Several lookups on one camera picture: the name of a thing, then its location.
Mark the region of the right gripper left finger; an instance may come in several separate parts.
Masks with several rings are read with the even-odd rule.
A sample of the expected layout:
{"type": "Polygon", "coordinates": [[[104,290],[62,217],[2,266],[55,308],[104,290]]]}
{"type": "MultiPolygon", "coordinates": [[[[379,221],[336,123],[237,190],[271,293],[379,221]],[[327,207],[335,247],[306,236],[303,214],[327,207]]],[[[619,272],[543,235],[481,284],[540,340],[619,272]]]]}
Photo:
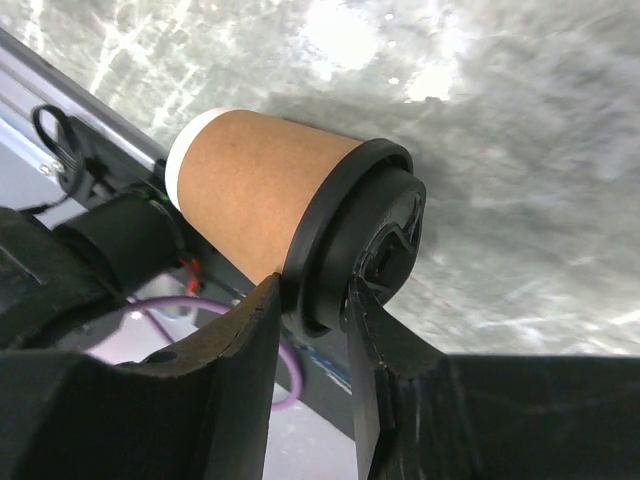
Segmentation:
{"type": "Polygon", "coordinates": [[[5,479],[258,479],[280,337],[280,279],[140,363],[1,357],[5,479]]]}

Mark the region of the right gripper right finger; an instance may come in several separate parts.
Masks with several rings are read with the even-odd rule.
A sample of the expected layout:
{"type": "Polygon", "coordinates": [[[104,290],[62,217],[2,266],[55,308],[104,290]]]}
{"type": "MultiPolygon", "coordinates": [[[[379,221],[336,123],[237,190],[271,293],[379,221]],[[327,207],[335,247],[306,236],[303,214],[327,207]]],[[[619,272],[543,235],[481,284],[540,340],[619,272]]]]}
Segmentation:
{"type": "Polygon", "coordinates": [[[632,357],[446,354],[354,279],[347,339],[362,479],[635,479],[632,357]]]}

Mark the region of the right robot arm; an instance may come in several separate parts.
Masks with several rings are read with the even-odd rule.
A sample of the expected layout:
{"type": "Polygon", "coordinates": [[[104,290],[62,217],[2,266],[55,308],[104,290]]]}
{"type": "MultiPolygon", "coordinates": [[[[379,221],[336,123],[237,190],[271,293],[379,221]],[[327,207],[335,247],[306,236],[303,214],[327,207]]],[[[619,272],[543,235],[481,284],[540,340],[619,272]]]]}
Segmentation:
{"type": "MultiPolygon", "coordinates": [[[[141,362],[54,351],[123,305],[61,238],[1,211],[1,475],[258,479],[280,282],[141,362]]],[[[362,479],[635,479],[639,362],[447,355],[355,280],[348,349],[362,479]]]]}

